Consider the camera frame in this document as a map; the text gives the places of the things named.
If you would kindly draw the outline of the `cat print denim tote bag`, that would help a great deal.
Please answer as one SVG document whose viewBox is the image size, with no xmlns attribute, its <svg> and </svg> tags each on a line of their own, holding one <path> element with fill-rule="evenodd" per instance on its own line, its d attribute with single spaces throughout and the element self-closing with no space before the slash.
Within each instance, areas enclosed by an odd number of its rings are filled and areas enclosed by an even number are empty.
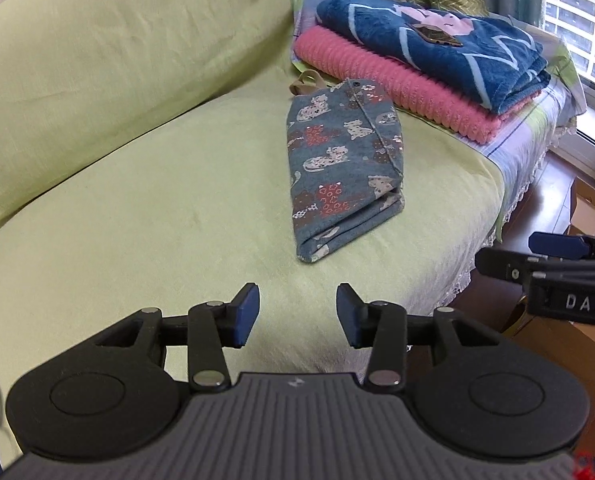
<svg viewBox="0 0 595 480">
<path fill-rule="evenodd" d="M 368 79 L 290 86 L 287 152 L 296 255 L 315 263 L 404 209 L 404 146 L 390 96 Z"/>
</svg>

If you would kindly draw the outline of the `blue patterned folded blanket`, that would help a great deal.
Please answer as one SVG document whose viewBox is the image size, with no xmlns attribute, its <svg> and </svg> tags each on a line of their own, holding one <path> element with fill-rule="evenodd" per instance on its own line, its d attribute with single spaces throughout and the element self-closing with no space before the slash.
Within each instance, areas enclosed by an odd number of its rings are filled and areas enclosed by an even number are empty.
<svg viewBox="0 0 595 480">
<path fill-rule="evenodd" d="M 393 0 L 323 0 L 316 22 L 366 49 L 397 58 L 500 115 L 550 82 L 543 46 L 501 18 L 424 9 Z M 412 28 L 446 28 L 461 48 L 429 44 Z"/>
</svg>

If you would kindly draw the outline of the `pink ribbed folded blanket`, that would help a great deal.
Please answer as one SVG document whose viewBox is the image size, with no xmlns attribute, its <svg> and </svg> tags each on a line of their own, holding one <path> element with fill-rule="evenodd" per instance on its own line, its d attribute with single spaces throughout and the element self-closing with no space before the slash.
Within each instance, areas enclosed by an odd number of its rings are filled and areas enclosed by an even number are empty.
<svg viewBox="0 0 595 480">
<path fill-rule="evenodd" d="M 534 91 L 496 115 L 408 64 L 373 53 L 322 26 L 299 36 L 294 51 L 302 62 L 335 79 L 375 81 L 398 107 L 477 144 L 491 142 L 513 114 L 539 95 Z"/>
</svg>

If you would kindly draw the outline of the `light green sofa cover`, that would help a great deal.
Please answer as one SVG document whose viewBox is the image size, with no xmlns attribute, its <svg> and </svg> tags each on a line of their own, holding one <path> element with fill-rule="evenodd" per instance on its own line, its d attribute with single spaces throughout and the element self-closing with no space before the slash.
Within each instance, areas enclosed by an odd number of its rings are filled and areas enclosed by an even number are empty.
<svg viewBox="0 0 595 480">
<path fill-rule="evenodd" d="M 296 257 L 286 118 L 291 0 L 0 4 L 0 400 L 143 308 L 184 314 L 247 282 L 261 313 L 232 373 L 358 372 L 337 285 L 432 310 L 491 232 L 498 168 L 401 118 L 404 210 Z"/>
</svg>

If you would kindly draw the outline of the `cardboard box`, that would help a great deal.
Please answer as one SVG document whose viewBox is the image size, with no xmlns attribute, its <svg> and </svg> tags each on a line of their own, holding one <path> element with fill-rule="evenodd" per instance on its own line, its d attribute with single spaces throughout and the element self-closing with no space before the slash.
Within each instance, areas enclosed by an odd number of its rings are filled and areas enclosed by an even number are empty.
<svg viewBox="0 0 595 480">
<path fill-rule="evenodd" d="M 595 189 L 576 179 L 572 184 L 571 199 L 569 226 L 562 234 L 595 235 Z M 567 322 L 595 343 L 595 326 Z"/>
</svg>

